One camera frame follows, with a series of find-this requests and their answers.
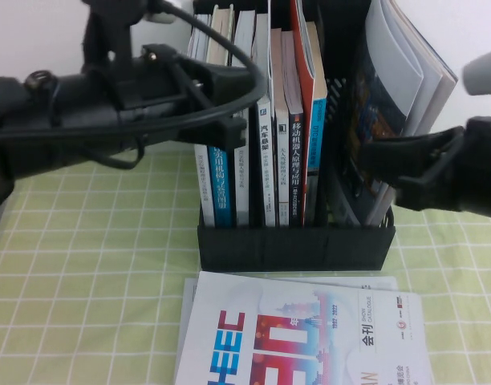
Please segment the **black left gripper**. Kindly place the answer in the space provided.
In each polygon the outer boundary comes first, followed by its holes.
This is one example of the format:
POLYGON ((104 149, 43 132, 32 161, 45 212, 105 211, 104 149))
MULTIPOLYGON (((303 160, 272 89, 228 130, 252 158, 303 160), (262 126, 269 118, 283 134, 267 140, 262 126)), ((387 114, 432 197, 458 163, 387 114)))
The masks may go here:
POLYGON ((61 138, 94 146, 135 138, 220 149, 245 144, 246 120, 237 111, 250 105, 254 90, 247 68, 205 63, 156 44, 132 64, 130 84, 99 66, 59 79, 52 119, 61 138))

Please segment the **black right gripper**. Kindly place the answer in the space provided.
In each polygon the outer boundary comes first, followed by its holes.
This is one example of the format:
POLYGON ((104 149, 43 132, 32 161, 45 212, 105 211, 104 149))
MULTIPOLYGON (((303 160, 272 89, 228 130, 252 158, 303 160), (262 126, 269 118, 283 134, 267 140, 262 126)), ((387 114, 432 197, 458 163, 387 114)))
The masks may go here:
POLYGON ((442 132, 372 140, 358 158, 370 182, 396 188, 399 207, 491 218, 491 116, 442 132))

